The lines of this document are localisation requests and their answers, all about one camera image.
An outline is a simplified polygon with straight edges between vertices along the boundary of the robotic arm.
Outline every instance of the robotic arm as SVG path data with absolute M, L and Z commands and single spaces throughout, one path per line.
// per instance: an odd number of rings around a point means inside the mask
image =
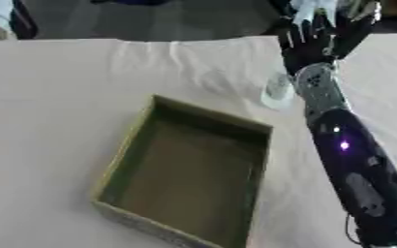
M 348 34 L 365 33 L 375 19 L 363 17 Z M 349 52 L 342 36 L 327 33 L 325 21 L 317 15 L 313 23 L 305 20 L 280 34 L 285 66 L 305 101 L 307 125 L 328 178 L 356 223 L 357 243 L 397 248 L 397 170 L 339 88 L 335 61 Z

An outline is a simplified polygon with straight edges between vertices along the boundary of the cable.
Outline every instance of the cable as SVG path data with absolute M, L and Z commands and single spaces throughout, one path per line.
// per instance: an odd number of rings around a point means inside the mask
M 353 239 L 353 237 L 351 237 L 350 234 L 350 214 L 348 214 L 346 216 L 346 221 L 345 221 L 345 233 L 346 233 L 346 237 L 354 244 L 358 244 L 361 245 L 360 241 L 356 241 L 355 239 Z

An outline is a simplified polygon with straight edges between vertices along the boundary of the table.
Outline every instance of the table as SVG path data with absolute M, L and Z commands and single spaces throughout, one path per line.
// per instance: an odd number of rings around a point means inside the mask
M 89 192 L 151 94 L 275 127 L 249 247 L 356 247 L 305 127 L 302 101 L 263 107 L 282 68 L 272 37 L 186 43 L 0 43 L 0 247 L 171 247 L 102 217 Z M 397 34 L 341 65 L 353 108 L 397 164 Z

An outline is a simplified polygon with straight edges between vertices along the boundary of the cardboard box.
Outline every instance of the cardboard box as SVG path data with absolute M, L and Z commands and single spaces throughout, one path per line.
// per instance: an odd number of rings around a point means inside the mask
M 271 130 L 154 96 L 92 201 L 105 215 L 180 247 L 245 247 Z

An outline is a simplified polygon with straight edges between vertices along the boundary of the robot forearm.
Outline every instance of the robot forearm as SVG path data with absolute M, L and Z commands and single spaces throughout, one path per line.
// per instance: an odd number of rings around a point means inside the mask
M 314 143 L 364 247 L 397 247 L 397 170 L 352 113 L 330 64 L 295 76 Z

